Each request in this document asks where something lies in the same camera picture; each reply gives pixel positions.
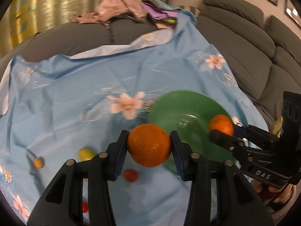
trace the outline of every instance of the pile of clothes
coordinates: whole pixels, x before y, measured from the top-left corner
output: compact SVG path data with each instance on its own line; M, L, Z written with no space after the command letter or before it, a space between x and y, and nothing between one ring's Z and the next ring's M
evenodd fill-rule
M130 18L145 22L149 16L158 29L171 29L177 24L181 7L171 7L161 0L103 0L93 13L73 16L75 23L102 23L109 28L112 18Z

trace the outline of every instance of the orange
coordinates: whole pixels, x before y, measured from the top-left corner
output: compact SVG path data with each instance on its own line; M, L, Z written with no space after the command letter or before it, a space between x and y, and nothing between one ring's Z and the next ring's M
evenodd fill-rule
M170 137L159 126L153 124L137 126L128 135L128 152L141 166L159 166L170 156Z
M42 158L34 159L33 164L38 169L42 169L44 167L44 162L43 162Z
M234 127L231 120L225 115L217 115L209 123L209 131L218 130L230 136L234 133Z

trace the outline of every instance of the light blue tablecloth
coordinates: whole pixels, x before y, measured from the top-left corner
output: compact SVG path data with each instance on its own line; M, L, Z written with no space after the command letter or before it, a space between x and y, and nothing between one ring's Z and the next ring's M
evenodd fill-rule
M148 99L178 89L201 92L244 125L267 130L225 59L194 23L195 17L182 11L172 33L143 35L126 47L127 52L114 55L85 59L58 55L40 63L13 58L5 98L8 110L0 119L0 188L23 221L63 163L70 158L79 161L79 149L104 151L122 129L145 123ZM172 37L168 43L166 33ZM120 107L120 99L129 96L136 98ZM37 157L44 159L43 169L33 166ZM109 183L117 225L182 226L190 184L163 166L144 168L129 156L127 168L140 173L137 182L127 183L120 177ZM214 218L214 186L212 195Z

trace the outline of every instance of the pink cloth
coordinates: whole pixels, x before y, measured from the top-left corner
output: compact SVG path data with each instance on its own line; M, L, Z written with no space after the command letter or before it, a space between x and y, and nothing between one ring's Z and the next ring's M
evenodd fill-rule
M74 16L71 22L81 24L108 23L111 18L130 18L145 22L147 10L141 0L103 0L96 12Z

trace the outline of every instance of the metal screw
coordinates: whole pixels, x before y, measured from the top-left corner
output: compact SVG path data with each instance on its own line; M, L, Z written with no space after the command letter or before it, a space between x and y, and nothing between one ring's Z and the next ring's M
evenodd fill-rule
M67 166L71 166L71 165L73 165L74 164L74 160L68 160L68 161L66 161L66 165Z
M225 160L225 164L230 167L233 165L233 162L231 160Z
M100 152L98 156L100 158L106 158L108 156L108 153L106 153L106 152Z
M200 158L200 154L199 154L199 153L192 153L192 154L191 154L191 157L192 157L193 159L198 159L198 158Z

